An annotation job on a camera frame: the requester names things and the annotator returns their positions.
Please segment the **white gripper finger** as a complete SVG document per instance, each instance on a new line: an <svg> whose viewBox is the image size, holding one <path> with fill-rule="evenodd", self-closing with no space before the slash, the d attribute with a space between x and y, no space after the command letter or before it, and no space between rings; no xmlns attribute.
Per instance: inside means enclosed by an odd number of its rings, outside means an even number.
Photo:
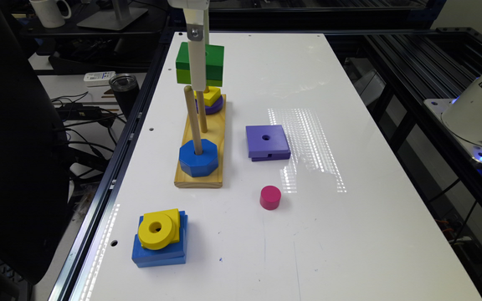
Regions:
<svg viewBox="0 0 482 301"><path fill-rule="evenodd" d="M193 90L203 92L207 83L204 11L184 8L183 12L187 24L191 86Z"/></svg>
<svg viewBox="0 0 482 301"><path fill-rule="evenodd" d="M208 9L203 11L203 41L206 45L209 44L209 15L208 15Z"/></svg>

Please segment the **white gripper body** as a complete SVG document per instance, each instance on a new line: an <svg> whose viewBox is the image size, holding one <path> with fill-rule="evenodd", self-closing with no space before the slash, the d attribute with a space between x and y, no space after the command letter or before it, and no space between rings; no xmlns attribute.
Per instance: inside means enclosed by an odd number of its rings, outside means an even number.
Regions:
<svg viewBox="0 0 482 301"><path fill-rule="evenodd" d="M168 0L173 8L183 9L208 9L209 0Z"/></svg>

